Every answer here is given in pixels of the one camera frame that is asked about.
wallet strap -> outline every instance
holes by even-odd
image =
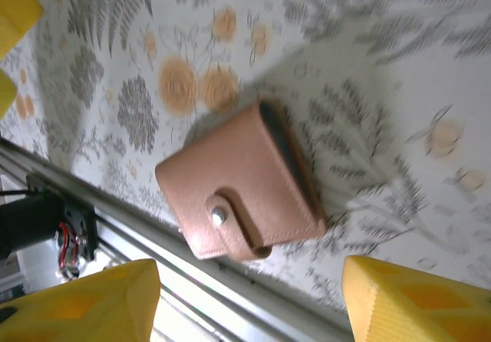
[[[265,258],[271,254],[271,247],[254,248],[244,234],[242,227],[229,202],[219,195],[214,195],[206,200],[208,220],[218,232],[223,244],[227,248],[227,255],[235,261],[255,260]],[[219,216],[221,220],[214,220],[213,216]]]

wallet snap button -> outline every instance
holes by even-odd
[[[216,206],[215,208],[212,209],[212,221],[214,225],[216,226],[222,225],[226,219],[227,219],[227,214],[225,210],[223,210],[219,206]]]

floral pattern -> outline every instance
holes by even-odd
[[[491,287],[489,0],[40,2],[4,138],[175,226],[155,165],[279,99],[329,227],[250,275],[341,312],[349,254]]]

yellow plastic part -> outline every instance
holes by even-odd
[[[38,0],[0,0],[0,59],[32,28],[43,14]],[[0,71],[0,118],[17,94],[7,75]]]
[[[491,341],[491,291],[348,256],[343,295],[357,342]]]
[[[138,260],[2,304],[1,342],[147,342],[160,297],[154,260]]]

wallet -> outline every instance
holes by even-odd
[[[322,237],[325,214],[282,108],[261,100],[155,169],[193,254],[245,261]]]

